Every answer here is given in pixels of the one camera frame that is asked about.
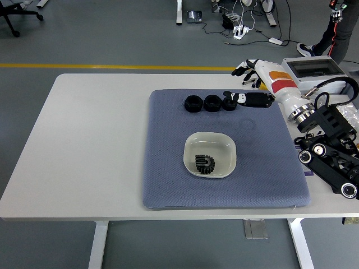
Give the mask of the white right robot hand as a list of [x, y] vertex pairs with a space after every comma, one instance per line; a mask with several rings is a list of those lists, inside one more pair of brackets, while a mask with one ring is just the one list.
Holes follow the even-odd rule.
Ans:
[[310, 110], [314, 107], [310, 100], [302, 98], [300, 90], [289, 73], [277, 63], [261, 59], [247, 59], [240, 63], [231, 73], [232, 76], [238, 77], [243, 74], [246, 74], [244, 81], [256, 74], [259, 82], [264, 83], [274, 96], [275, 101], [283, 105], [285, 115], [288, 118], [296, 117], [299, 112]]

